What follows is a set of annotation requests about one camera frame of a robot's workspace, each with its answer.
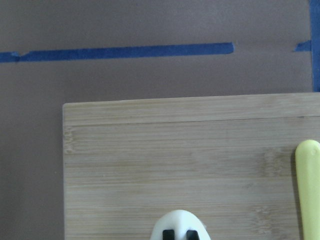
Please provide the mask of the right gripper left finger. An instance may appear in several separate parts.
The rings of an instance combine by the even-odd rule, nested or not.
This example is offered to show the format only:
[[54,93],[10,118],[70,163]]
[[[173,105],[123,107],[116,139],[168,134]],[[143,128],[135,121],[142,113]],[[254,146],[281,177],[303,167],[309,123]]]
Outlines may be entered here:
[[174,240],[174,230],[165,229],[162,231],[162,240]]

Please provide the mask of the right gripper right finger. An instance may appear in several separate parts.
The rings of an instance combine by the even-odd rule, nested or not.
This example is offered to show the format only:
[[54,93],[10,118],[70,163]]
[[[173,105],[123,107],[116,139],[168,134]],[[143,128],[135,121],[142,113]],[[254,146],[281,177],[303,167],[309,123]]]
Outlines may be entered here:
[[196,230],[188,230],[186,232],[186,240],[199,240],[199,234]]

